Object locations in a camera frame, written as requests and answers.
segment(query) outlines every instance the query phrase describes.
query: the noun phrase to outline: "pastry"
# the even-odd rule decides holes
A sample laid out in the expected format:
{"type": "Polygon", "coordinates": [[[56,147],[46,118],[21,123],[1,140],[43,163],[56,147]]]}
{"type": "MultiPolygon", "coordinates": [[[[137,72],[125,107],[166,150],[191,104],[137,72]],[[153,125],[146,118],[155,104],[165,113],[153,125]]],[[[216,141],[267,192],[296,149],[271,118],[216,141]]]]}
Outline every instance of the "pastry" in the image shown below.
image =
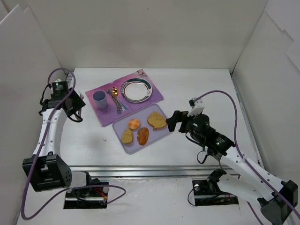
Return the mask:
{"type": "Polygon", "coordinates": [[[148,141],[149,130],[146,127],[142,127],[137,132],[137,141],[140,145],[145,145],[148,141]]]}
{"type": "Polygon", "coordinates": [[[152,112],[147,119],[147,122],[154,127],[154,129],[163,128],[167,123],[165,118],[159,112],[152,112]]]}
{"type": "Polygon", "coordinates": [[[140,121],[138,119],[131,119],[130,121],[128,121],[128,127],[131,129],[131,130],[135,130],[137,129],[139,126],[140,126],[140,121]]]}
{"type": "Polygon", "coordinates": [[[124,130],[121,140],[124,144],[129,144],[133,141],[133,133],[129,128],[124,130]]]}

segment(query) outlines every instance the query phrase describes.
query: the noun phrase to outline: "white plate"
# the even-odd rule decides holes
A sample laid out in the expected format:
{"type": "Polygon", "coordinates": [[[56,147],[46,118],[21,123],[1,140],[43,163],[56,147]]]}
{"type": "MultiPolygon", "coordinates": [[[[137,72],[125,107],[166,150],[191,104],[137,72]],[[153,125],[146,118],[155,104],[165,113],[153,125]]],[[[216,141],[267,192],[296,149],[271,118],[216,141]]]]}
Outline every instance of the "white plate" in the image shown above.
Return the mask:
{"type": "Polygon", "coordinates": [[[152,87],[151,84],[144,79],[133,78],[122,85],[121,94],[128,102],[139,103],[150,97],[152,87]]]}

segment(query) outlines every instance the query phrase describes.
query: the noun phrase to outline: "white table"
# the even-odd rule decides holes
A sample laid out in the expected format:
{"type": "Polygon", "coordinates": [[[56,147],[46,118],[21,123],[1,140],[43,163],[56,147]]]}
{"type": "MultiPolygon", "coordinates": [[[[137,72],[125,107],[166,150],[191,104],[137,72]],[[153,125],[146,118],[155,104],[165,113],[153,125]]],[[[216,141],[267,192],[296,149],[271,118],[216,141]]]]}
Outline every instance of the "white table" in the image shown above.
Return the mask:
{"type": "MultiPolygon", "coordinates": [[[[76,90],[85,93],[137,69],[77,68],[76,90]]],[[[223,90],[232,95],[238,107],[238,141],[241,149],[253,160],[260,159],[243,118],[242,110],[227,69],[145,69],[151,80],[165,99],[158,103],[167,116],[173,111],[190,110],[188,101],[210,90],[223,90]]],[[[174,132],[157,143],[127,155],[114,134],[112,126],[101,127],[88,100],[83,108],[83,122],[80,124],[67,120],[61,141],[61,156],[74,170],[114,170],[138,171],[138,167],[152,167],[156,170],[181,168],[181,175],[190,176],[186,170],[193,166],[199,169],[196,154],[199,148],[187,141],[183,134],[174,132]]],[[[234,111],[230,100],[221,94],[204,98],[205,114],[210,117],[211,126],[233,140],[234,111]]],[[[209,173],[217,168],[214,159],[208,159],[209,173]]],[[[198,173],[203,175],[204,167],[198,173]]],[[[36,218],[24,221],[19,218],[18,225],[98,225],[98,224],[170,224],[170,225],[241,225],[258,224],[245,201],[240,205],[192,207],[187,195],[192,188],[192,178],[147,178],[118,180],[115,184],[127,189],[127,194],[112,203],[106,210],[63,210],[64,195],[53,200],[36,218]]],[[[57,190],[36,193],[30,187],[26,202],[26,214],[31,215],[57,190]]],[[[111,188],[109,197],[120,192],[111,188]]]]}
{"type": "MultiPolygon", "coordinates": [[[[136,68],[77,68],[76,91],[85,92],[122,76],[136,68]]],[[[238,141],[240,148],[253,160],[259,156],[250,139],[238,98],[227,69],[145,69],[164,96],[158,105],[167,117],[175,110],[191,110],[188,101],[210,90],[228,92],[238,108],[238,141]]],[[[234,110],[230,99],[220,93],[204,99],[204,113],[218,132],[233,140],[234,110]]],[[[173,132],[162,140],[128,155],[123,150],[111,125],[101,127],[87,98],[82,109],[82,123],[67,120],[61,140],[61,156],[72,166],[199,166],[196,155],[199,147],[189,142],[184,134],[173,132]]],[[[218,165],[208,158],[206,165],[218,165]]]]}

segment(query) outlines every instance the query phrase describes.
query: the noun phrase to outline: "fork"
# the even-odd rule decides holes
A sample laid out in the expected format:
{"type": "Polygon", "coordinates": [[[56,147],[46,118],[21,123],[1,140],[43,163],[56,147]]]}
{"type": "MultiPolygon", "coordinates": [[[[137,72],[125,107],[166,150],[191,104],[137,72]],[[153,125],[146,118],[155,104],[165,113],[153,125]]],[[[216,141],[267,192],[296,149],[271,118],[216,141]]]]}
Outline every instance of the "fork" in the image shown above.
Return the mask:
{"type": "Polygon", "coordinates": [[[108,95],[113,99],[113,101],[115,102],[115,104],[117,105],[117,114],[121,114],[122,113],[122,106],[120,105],[120,103],[117,101],[117,99],[112,95],[111,91],[109,89],[105,89],[105,91],[108,93],[108,95]]]}

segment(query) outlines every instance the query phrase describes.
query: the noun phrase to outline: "purple tray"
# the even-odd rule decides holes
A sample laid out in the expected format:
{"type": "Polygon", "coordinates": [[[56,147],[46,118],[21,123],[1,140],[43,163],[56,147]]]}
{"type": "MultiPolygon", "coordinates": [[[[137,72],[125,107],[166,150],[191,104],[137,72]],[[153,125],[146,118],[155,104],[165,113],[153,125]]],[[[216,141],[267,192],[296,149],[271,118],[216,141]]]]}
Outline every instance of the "purple tray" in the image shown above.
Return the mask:
{"type": "Polygon", "coordinates": [[[122,119],[119,119],[112,124],[112,127],[113,127],[116,135],[118,136],[119,141],[121,142],[121,144],[124,148],[124,151],[127,154],[132,155],[132,154],[138,152],[139,150],[151,145],[155,141],[165,137],[166,135],[168,135],[170,133],[167,125],[161,129],[154,130],[153,127],[148,124],[147,118],[153,111],[159,112],[161,115],[163,115],[166,118],[166,116],[165,116],[164,112],[161,110],[161,108],[157,104],[152,104],[152,105],[149,105],[137,112],[134,112],[128,116],[125,116],[122,119]],[[132,131],[133,141],[129,144],[124,144],[121,141],[122,134],[123,134],[124,130],[126,128],[128,128],[128,121],[133,118],[139,119],[141,122],[141,125],[139,126],[138,129],[135,129],[132,131]],[[149,130],[148,141],[145,145],[140,145],[137,142],[137,131],[140,128],[148,128],[148,130],[149,130]]]}

